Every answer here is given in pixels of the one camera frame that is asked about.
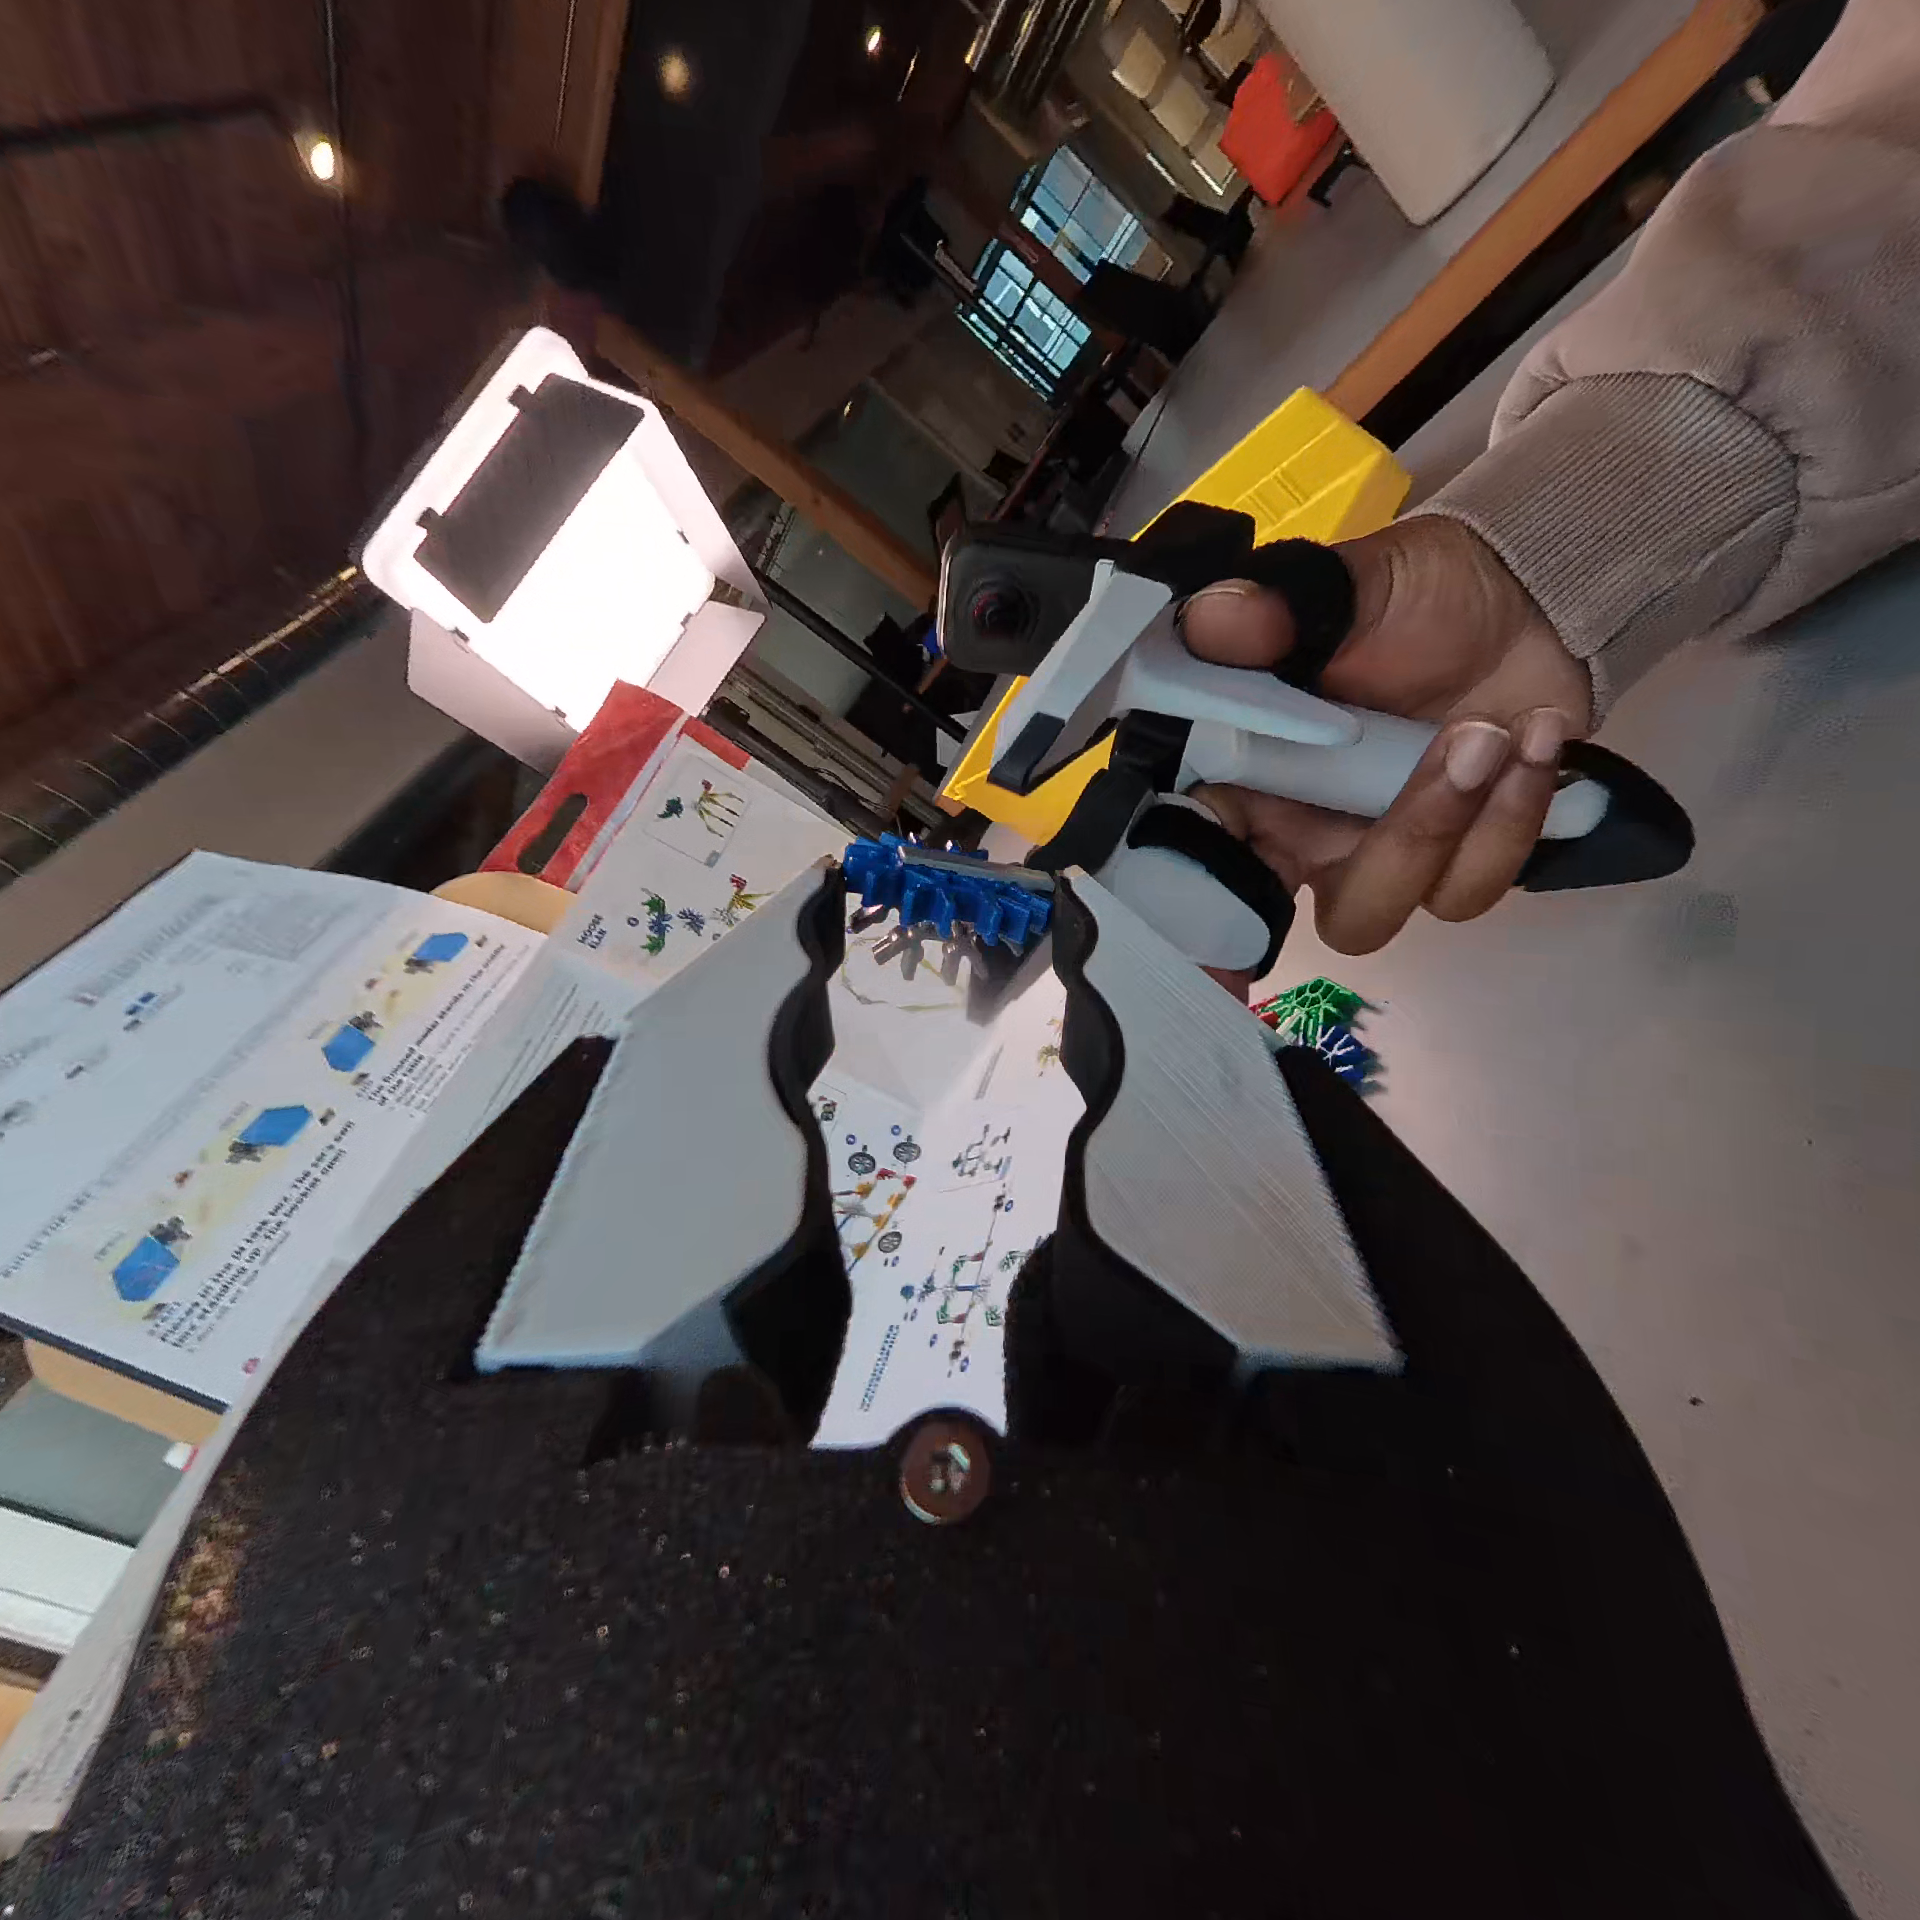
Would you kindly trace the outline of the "white water bottle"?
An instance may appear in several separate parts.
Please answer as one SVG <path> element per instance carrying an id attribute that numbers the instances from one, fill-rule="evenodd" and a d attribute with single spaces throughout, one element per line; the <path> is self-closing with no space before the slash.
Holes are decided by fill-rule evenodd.
<path id="1" fill-rule="evenodd" d="M 1261 3 L 1400 215 L 1429 227 L 1524 131 L 1553 61 L 1509 3 Z"/>

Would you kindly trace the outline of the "person's right forearm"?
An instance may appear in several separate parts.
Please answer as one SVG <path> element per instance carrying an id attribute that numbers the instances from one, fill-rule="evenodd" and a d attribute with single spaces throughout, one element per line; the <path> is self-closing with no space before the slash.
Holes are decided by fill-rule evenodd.
<path id="1" fill-rule="evenodd" d="M 1494 549 L 1605 710 L 1918 530 L 1918 4 L 1846 4 L 1526 356 L 1445 510 Z"/>

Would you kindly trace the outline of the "green red toy connector assembly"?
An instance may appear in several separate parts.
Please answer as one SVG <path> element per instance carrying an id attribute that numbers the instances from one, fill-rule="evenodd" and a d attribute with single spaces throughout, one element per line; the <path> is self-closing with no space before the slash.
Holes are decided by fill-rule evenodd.
<path id="1" fill-rule="evenodd" d="M 1254 1016 L 1286 1047 L 1322 1048 L 1354 1039 L 1371 1004 L 1332 980 L 1313 975 L 1252 1004 Z"/>

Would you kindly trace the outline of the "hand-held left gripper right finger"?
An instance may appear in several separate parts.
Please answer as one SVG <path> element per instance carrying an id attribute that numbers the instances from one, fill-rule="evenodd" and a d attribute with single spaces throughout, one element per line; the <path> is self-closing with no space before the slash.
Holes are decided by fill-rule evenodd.
<path id="1" fill-rule="evenodd" d="M 1059 1063 L 1016 1151 L 1038 1248 L 1005 1424 L 1124 1399 L 1208 1420 L 1275 1376 L 1397 1381 L 1403 1348 L 1257 1016 L 1092 877 L 1061 885 Z"/>

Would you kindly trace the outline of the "person's right hand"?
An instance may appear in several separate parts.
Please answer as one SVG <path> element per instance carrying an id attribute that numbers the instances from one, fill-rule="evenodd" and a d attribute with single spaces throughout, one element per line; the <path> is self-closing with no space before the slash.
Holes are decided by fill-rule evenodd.
<path id="1" fill-rule="evenodd" d="M 1594 680 L 1473 528 L 1410 516 L 1338 549 L 1354 622 L 1325 696 L 1436 725 L 1393 806 L 1364 823 L 1235 783 L 1192 783 L 1286 888 L 1322 947 L 1364 956 L 1429 915 L 1483 916 L 1518 882 L 1563 747 L 1594 732 Z"/>

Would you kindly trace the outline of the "printed task card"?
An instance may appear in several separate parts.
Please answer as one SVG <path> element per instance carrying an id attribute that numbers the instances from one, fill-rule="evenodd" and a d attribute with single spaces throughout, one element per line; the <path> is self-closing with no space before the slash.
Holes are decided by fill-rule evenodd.
<path id="1" fill-rule="evenodd" d="M 488 1125 L 577 896 L 192 852 L 3 999 L 3 1316 L 220 1415 Z"/>

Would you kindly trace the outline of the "grey desk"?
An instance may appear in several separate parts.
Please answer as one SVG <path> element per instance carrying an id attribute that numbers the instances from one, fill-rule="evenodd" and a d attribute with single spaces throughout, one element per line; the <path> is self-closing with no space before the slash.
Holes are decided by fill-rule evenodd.
<path id="1" fill-rule="evenodd" d="M 1678 875 L 1272 975 L 1374 1005 L 1377 1108 L 1602 1371 L 1861 1915 L 1918 1910 L 1916 583 L 1621 700 Z"/>

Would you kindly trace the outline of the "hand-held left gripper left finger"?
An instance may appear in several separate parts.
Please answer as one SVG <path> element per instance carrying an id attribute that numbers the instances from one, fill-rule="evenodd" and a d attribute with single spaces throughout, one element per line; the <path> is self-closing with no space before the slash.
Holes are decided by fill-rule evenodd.
<path id="1" fill-rule="evenodd" d="M 845 879 L 804 870 L 643 999 L 473 1348 L 483 1376 L 630 1371 L 669 1426 L 740 1371 L 817 1426 L 850 1318 L 810 1093 Z"/>

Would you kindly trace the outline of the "yellow parts bin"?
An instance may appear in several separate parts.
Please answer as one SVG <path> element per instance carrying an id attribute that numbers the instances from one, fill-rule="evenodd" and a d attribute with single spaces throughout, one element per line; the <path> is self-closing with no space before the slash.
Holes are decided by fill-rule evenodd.
<path id="1" fill-rule="evenodd" d="M 1322 392 L 1299 388 L 1174 500 L 1248 515 L 1259 544 L 1285 536 L 1331 544 L 1387 526 L 1409 490 L 1410 476 L 1385 444 Z M 997 679 L 942 779 L 937 805 L 948 814 L 971 808 L 1036 846 L 1065 824 L 1091 779 L 1108 766 L 1114 744 L 1088 743 L 1027 797 L 998 791 L 990 771 L 1004 710 L 1021 685 L 1021 676 Z"/>

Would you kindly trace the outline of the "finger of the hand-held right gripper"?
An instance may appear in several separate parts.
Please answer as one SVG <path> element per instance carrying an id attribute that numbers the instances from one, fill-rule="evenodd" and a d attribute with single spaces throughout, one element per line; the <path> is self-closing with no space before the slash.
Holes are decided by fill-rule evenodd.
<path id="1" fill-rule="evenodd" d="M 1034 794 L 1085 744 L 1174 583 L 1165 564 L 985 566 L 985 664 L 1024 684 L 997 722 L 997 791 Z"/>

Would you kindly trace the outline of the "fold-out toy instruction sheet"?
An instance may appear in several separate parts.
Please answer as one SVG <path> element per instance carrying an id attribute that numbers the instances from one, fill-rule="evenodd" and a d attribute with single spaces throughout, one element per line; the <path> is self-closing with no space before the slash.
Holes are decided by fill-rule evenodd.
<path id="1" fill-rule="evenodd" d="M 685 726 L 617 805 L 557 936 L 649 1012 L 668 979 L 845 846 L 772 775 Z M 1011 1296 L 1054 1230 L 1084 1111 L 1061 1066 L 1065 987 L 1036 948 L 973 1019 L 960 944 L 859 911 L 852 896 L 828 990 L 834 1051 L 806 1093 L 850 1283 L 819 1443 L 876 1444 L 934 1407 L 1004 1432 Z"/>

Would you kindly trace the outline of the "red toy box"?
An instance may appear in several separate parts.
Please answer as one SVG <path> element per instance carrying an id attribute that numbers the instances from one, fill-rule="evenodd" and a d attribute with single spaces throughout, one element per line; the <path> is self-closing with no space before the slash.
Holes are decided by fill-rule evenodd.
<path id="1" fill-rule="evenodd" d="M 688 710 L 649 688 L 616 684 L 536 800 L 483 859 L 480 874 L 541 879 L 577 893 L 622 808 L 678 743 Z"/>

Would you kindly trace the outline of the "orange chair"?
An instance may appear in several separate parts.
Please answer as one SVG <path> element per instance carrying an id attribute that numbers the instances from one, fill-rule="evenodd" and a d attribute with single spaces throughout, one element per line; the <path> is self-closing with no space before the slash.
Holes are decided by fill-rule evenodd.
<path id="1" fill-rule="evenodd" d="M 1277 207 L 1332 157 L 1342 126 L 1282 50 L 1261 52 L 1240 78 L 1219 151 L 1254 197 Z"/>

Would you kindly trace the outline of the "white light panel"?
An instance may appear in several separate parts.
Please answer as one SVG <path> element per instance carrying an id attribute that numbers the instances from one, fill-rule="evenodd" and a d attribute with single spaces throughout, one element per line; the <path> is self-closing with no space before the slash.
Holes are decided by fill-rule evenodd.
<path id="1" fill-rule="evenodd" d="M 409 690 L 539 773 L 617 685 L 702 712 L 771 613 L 660 412 L 549 327 L 500 343 L 354 562 L 409 618 Z"/>

